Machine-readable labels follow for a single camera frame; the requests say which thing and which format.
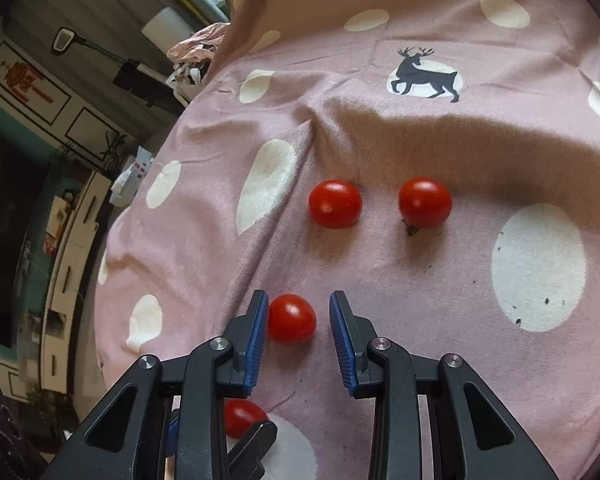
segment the black television screen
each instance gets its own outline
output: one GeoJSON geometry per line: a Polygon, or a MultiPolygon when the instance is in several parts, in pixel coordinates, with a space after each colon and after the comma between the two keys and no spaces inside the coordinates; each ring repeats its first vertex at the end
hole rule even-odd
{"type": "Polygon", "coordinates": [[[0,137],[0,344],[11,347],[13,282],[47,170],[0,137]]]}

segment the triangular cutout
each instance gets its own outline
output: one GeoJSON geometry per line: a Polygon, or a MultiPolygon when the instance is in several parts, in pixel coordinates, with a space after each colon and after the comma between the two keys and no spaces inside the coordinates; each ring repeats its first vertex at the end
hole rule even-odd
{"type": "Polygon", "coordinates": [[[112,453],[122,450],[137,392],[135,386],[129,386],[119,394],[86,435],[85,440],[89,446],[99,447],[112,453]]]}
{"type": "Polygon", "coordinates": [[[479,449],[487,451],[513,442],[515,438],[513,432],[475,384],[464,385],[464,396],[469,406],[479,449]]]}

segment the red tomato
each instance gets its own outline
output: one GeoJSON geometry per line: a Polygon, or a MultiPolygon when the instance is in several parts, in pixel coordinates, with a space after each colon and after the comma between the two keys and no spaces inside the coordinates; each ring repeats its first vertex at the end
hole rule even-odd
{"type": "Polygon", "coordinates": [[[250,400],[224,400],[224,430],[231,438],[241,438],[254,422],[261,420],[269,420],[269,417],[250,400]]]}
{"type": "Polygon", "coordinates": [[[436,227],[451,213],[451,193],[435,180],[412,178],[400,188],[398,208],[409,226],[436,227]]]}
{"type": "Polygon", "coordinates": [[[325,180],[309,193],[309,215],[329,229],[351,227],[362,213],[362,197],[356,186],[344,180],[325,180]]]}
{"type": "Polygon", "coordinates": [[[267,333],[273,341],[288,345],[303,343],[314,331],[315,312],[307,300],[283,294],[270,303],[267,333]]]}

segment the curtain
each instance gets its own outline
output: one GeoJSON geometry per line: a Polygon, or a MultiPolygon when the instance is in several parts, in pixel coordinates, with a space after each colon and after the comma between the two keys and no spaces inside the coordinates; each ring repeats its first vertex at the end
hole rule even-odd
{"type": "Polygon", "coordinates": [[[141,29],[164,7],[173,7],[194,30],[201,24],[176,0],[15,0],[4,17],[4,30],[31,57],[132,136],[146,139],[170,129],[176,117],[148,108],[112,83],[120,65],[74,44],[63,56],[50,46],[60,27],[124,58],[137,59],[168,76],[167,57],[141,29]]]}

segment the black deer silhouette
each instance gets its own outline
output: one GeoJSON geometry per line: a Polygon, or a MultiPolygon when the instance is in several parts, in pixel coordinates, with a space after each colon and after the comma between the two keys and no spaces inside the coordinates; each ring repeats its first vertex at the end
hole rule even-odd
{"type": "Polygon", "coordinates": [[[423,48],[417,54],[409,55],[409,51],[413,47],[407,47],[406,50],[398,50],[398,54],[404,57],[398,70],[395,71],[395,76],[398,79],[391,81],[391,86],[395,93],[398,93],[398,85],[405,83],[402,95],[408,94],[409,90],[413,85],[426,85],[430,84],[433,86],[437,94],[430,95],[429,98],[438,97],[445,93],[445,90],[449,90],[454,96],[452,103],[457,103],[460,99],[460,95],[454,90],[454,81],[458,72],[443,73],[443,72],[432,72],[431,70],[423,70],[417,68],[420,65],[420,58],[430,56],[434,53],[434,50],[424,50],[423,48]]]}

